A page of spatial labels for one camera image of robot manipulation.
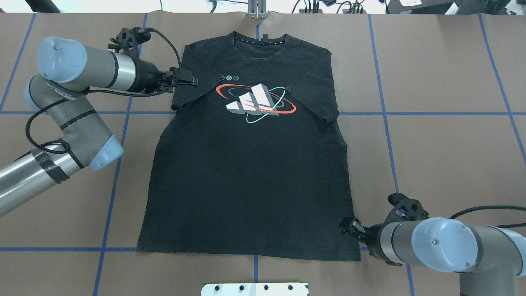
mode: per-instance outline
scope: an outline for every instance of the black t-shirt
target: black t-shirt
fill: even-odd
[[[187,45],[199,86],[155,152],[138,251],[360,260],[331,53],[290,35]]]

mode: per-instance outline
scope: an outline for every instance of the shirt sleeve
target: shirt sleeve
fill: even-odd
[[[172,110],[184,109],[188,102],[202,97],[221,81],[220,72],[204,61],[188,45],[185,46],[181,67],[192,71],[192,75],[197,78],[198,86],[183,84],[176,87],[171,102]]]
[[[326,50],[317,63],[285,87],[293,98],[325,123],[338,118],[330,56],[331,52]]]

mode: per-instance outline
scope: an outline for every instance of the white label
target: white label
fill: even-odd
[[[402,4],[403,7],[408,7],[408,6],[421,5],[422,1],[421,0],[400,0],[400,3]]]

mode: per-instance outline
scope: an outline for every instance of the metal tube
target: metal tube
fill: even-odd
[[[63,149],[59,145],[50,145],[47,148]],[[67,176],[71,176],[80,170],[67,153],[49,154],[49,157]],[[13,162],[0,170],[0,216],[7,214],[56,184],[32,154]]]

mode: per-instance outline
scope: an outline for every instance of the robotic arm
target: robotic arm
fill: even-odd
[[[86,98],[91,92],[107,90],[143,93],[153,96],[173,92],[179,84],[197,85],[192,72],[172,67],[161,72],[139,59],[138,45],[148,41],[150,32],[159,34],[179,55],[175,47],[153,28],[123,28],[108,51],[86,46],[76,40],[48,37],[37,54],[39,74],[24,91],[26,102],[38,110],[28,122],[26,134],[35,146],[27,154],[0,170],[0,216],[15,209],[72,174],[89,166],[100,170],[123,154],[123,148]],[[47,112],[63,131],[58,141],[39,145],[31,139],[29,127],[39,114]]]
[[[525,237],[495,226],[428,218],[419,201],[402,193],[388,201],[394,209],[382,224],[367,228],[356,217],[347,217],[340,224],[343,233],[389,265],[460,273],[461,296],[518,295],[517,277],[526,275]]]

